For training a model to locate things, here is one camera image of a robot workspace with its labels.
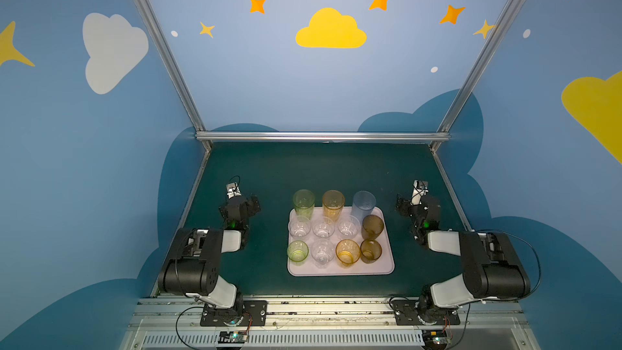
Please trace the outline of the dimpled amber glass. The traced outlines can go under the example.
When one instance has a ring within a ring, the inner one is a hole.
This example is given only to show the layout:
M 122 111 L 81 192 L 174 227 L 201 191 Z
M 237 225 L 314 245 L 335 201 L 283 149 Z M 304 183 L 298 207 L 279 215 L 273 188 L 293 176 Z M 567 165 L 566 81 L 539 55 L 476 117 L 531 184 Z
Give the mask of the dimpled amber glass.
M 376 240 L 384 231 L 385 222 L 380 216 L 368 215 L 362 221 L 361 236 L 364 240 Z
M 382 245 L 377 240 L 365 239 L 360 245 L 361 260 L 370 264 L 382 256 Z

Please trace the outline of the tall frosted blue glass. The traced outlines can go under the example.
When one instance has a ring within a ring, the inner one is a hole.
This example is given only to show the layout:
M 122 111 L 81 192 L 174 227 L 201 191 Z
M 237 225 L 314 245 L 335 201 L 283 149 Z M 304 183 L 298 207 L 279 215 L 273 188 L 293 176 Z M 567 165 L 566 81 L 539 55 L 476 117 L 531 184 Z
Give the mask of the tall frosted blue glass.
M 351 206 L 351 215 L 363 223 L 376 207 L 377 199 L 369 191 L 358 191 L 354 194 Z

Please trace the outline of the clear faceted glass four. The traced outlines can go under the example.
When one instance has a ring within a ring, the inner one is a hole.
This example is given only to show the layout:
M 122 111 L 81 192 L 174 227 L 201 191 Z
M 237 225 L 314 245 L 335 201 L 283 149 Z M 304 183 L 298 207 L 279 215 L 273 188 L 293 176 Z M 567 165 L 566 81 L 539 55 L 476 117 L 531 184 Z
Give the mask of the clear faceted glass four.
M 295 239 L 304 240 L 311 232 L 311 222 L 304 216 L 296 216 L 288 223 L 289 235 Z

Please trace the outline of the tall green transparent glass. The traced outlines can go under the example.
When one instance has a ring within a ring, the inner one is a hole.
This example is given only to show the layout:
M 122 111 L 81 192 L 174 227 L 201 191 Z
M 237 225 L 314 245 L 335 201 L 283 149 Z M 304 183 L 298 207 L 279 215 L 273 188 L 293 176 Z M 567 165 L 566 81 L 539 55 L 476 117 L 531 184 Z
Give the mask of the tall green transparent glass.
M 315 195 L 310 190 L 299 190 L 293 195 L 294 211 L 298 216 L 311 220 L 315 208 Z

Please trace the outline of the small green transparent glass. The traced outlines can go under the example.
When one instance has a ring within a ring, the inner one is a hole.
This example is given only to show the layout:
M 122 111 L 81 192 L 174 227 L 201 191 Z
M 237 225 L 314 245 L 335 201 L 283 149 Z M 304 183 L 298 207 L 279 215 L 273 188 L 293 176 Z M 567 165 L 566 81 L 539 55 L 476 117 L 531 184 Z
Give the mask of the small green transparent glass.
M 301 240 L 292 241 L 288 245 L 287 256 L 290 263 L 301 265 L 309 257 L 309 246 Z

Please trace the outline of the clear faceted glass three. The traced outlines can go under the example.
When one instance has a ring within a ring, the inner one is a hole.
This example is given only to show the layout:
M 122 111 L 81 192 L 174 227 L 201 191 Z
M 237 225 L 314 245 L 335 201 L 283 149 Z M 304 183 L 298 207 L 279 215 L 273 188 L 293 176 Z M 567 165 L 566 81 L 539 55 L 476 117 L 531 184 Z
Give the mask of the clear faceted glass three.
M 345 216 L 340 218 L 336 228 L 342 239 L 353 239 L 361 231 L 361 222 L 354 216 Z

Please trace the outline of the short yellow transparent glass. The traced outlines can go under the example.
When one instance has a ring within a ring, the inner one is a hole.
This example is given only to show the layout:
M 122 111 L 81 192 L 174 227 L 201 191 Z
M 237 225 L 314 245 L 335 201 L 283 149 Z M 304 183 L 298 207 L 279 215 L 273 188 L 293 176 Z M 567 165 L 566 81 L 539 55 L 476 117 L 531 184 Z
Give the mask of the short yellow transparent glass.
M 352 239 L 344 239 L 335 247 L 335 255 L 344 267 L 351 267 L 361 258 L 361 248 L 358 243 Z

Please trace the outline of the clear faceted glass two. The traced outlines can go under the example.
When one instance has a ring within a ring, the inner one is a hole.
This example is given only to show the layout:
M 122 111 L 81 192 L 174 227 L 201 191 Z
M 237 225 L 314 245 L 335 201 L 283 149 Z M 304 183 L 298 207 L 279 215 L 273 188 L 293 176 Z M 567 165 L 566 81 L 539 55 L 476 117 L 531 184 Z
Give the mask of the clear faceted glass two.
M 312 231 L 317 238 L 330 238 L 335 232 L 335 222 L 331 218 L 322 217 L 312 221 Z

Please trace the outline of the tall yellow transparent glass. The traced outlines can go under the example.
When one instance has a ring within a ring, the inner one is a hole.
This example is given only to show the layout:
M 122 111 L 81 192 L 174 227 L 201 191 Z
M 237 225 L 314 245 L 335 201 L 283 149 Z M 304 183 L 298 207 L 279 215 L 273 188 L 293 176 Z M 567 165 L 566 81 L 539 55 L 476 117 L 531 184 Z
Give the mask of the tall yellow transparent glass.
M 324 217 L 337 222 L 345 204 L 343 193 L 337 190 L 329 190 L 322 196 L 322 210 Z

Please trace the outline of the clear faceted glass one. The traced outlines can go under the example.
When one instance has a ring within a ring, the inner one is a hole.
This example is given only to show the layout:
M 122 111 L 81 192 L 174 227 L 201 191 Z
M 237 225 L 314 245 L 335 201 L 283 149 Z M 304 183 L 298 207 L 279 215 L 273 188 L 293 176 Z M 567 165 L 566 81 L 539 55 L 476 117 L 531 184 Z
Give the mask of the clear faceted glass one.
M 320 238 L 312 244 L 310 253 L 314 260 L 314 265 L 324 268 L 335 257 L 335 245 L 329 239 Z

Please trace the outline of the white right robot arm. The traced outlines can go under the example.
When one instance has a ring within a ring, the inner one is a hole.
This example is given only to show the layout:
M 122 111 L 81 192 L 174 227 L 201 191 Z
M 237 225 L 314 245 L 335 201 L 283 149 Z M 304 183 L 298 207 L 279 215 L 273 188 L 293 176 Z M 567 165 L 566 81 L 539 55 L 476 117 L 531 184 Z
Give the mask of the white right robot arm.
M 422 288 L 416 305 L 422 323 L 436 324 L 460 306 L 478 301 L 518 301 L 531 294 L 531 281 L 508 234 L 441 230 L 440 203 L 428 195 L 399 195 L 396 210 L 410 218 L 411 232 L 421 246 L 460 258 L 459 275 Z

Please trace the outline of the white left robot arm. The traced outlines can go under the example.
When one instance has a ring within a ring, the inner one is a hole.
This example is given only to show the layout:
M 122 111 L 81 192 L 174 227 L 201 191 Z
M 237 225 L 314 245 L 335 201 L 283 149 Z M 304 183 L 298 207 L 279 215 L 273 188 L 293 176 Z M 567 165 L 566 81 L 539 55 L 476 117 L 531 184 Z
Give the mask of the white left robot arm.
M 256 195 L 230 196 L 219 208 L 223 228 L 181 228 L 158 275 L 162 293 L 194 298 L 207 308 L 209 325 L 238 325 L 244 319 L 241 291 L 220 275 L 221 256 L 244 249 L 249 219 L 261 211 Z

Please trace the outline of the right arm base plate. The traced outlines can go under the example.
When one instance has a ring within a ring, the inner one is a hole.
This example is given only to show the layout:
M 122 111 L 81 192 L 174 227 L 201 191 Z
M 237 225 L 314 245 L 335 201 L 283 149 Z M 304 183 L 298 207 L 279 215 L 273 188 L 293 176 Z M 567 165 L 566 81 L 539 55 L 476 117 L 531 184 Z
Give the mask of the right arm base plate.
M 388 302 L 393 310 L 395 321 L 399 326 L 445 326 L 461 323 L 456 309 L 443 309 L 434 304 L 406 298 L 391 298 Z

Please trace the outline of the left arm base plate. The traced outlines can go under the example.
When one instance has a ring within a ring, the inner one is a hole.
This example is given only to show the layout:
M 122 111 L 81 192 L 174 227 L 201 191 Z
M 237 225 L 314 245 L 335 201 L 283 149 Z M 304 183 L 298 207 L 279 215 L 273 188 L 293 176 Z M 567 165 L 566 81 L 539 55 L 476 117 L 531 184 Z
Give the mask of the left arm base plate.
M 252 327 L 263 327 L 266 324 L 267 305 L 265 300 L 236 301 L 228 309 L 205 304 L 199 324 L 201 327 L 236 327 L 251 322 Z

